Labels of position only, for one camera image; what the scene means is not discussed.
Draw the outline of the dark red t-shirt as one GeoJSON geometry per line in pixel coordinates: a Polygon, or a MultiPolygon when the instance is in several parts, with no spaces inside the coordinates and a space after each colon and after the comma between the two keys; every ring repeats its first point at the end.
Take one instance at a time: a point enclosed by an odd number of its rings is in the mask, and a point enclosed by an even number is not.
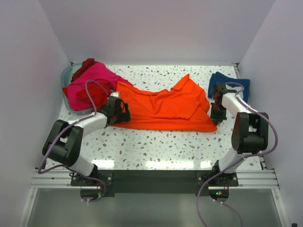
{"type": "Polygon", "coordinates": [[[86,70],[88,70],[93,65],[97,64],[98,62],[95,61],[94,58],[88,58],[85,61],[82,62],[81,67],[73,74],[71,78],[71,82],[74,82],[76,79],[78,79],[86,70]]]}

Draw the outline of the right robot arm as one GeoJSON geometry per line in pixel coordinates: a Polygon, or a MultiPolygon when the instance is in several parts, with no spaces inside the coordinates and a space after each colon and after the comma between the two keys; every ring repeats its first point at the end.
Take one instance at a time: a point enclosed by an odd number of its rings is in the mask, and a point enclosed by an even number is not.
{"type": "Polygon", "coordinates": [[[207,176],[208,184],[221,186],[231,180],[245,159],[264,151],[268,146],[268,115],[259,113],[244,102],[240,92],[228,89],[225,83],[213,87],[211,120],[214,125],[226,120],[226,112],[235,118],[230,150],[217,160],[207,176]]]}

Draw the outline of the aluminium rail frame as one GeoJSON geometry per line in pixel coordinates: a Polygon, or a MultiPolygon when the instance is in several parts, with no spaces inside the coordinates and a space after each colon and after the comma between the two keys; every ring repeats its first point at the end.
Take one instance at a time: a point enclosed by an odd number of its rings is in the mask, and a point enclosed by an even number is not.
{"type": "MultiPolygon", "coordinates": [[[[201,187],[208,177],[206,170],[101,170],[100,178],[107,187],[201,187]]],[[[45,174],[34,172],[31,181],[34,188],[93,188],[100,186],[96,180],[75,176],[68,170],[53,170],[45,174]]],[[[278,189],[279,183],[273,170],[240,170],[234,174],[220,175],[211,180],[209,188],[278,189]]]]}

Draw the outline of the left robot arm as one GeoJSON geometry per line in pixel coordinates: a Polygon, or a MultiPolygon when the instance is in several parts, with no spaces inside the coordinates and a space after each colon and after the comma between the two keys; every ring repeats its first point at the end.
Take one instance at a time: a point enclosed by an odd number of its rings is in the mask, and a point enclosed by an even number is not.
{"type": "Polygon", "coordinates": [[[82,139],[94,131],[130,120],[128,104],[114,92],[105,105],[88,116],[69,122],[55,121],[42,149],[44,159],[69,168],[86,185],[101,184],[97,166],[80,154],[82,139]]]}

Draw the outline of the light blue plastic basket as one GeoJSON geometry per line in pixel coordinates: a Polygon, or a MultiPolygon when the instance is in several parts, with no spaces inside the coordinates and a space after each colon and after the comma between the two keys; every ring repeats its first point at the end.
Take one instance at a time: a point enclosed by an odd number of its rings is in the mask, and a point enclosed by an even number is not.
{"type": "MultiPolygon", "coordinates": [[[[82,66],[81,63],[74,63],[73,65],[71,65],[63,70],[63,72],[61,73],[61,86],[62,87],[67,87],[71,83],[73,73],[75,73],[81,66],[82,66]]],[[[81,111],[72,110],[70,107],[68,98],[66,97],[65,94],[63,94],[63,100],[64,100],[66,109],[73,114],[84,115],[84,114],[90,114],[92,112],[92,108],[81,110],[81,111]]]]}

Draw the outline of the orange t-shirt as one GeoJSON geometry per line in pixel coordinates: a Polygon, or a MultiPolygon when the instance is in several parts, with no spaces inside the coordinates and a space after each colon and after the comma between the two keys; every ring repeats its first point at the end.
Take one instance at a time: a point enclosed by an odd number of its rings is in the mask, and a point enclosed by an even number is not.
{"type": "Polygon", "coordinates": [[[118,82],[117,90],[128,103],[131,120],[116,127],[154,131],[214,132],[217,127],[208,111],[206,93],[190,75],[185,75],[170,90],[139,90],[118,82]]]}

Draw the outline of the folded blue printed t-shirt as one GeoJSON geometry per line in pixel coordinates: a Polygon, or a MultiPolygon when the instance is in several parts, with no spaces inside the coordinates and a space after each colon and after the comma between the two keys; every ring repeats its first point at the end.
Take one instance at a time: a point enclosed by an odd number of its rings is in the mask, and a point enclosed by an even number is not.
{"type": "Polygon", "coordinates": [[[213,87],[217,83],[225,83],[227,88],[235,89],[240,91],[240,96],[244,102],[248,102],[250,95],[250,80],[249,79],[233,79],[223,75],[220,72],[213,73],[209,80],[208,86],[208,98],[213,98],[214,90],[213,87]]]}

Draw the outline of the pink t-shirt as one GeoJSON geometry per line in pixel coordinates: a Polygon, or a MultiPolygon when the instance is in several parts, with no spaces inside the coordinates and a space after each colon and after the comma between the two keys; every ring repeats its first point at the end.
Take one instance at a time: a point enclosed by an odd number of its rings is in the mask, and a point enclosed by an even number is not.
{"type": "Polygon", "coordinates": [[[85,89],[89,96],[89,99],[90,99],[92,105],[95,105],[88,92],[88,83],[94,82],[97,85],[99,85],[100,87],[102,87],[99,84],[99,82],[101,82],[101,81],[109,82],[114,87],[113,92],[116,92],[118,82],[124,82],[126,84],[130,84],[130,82],[128,80],[126,80],[126,79],[122,78],[121,76],[116,75],[115,73],[110,71],[103,63],[97,63],[97,64],[93,65],[72,83],[74,83],[74,84],[85,83],[85,89]]]}

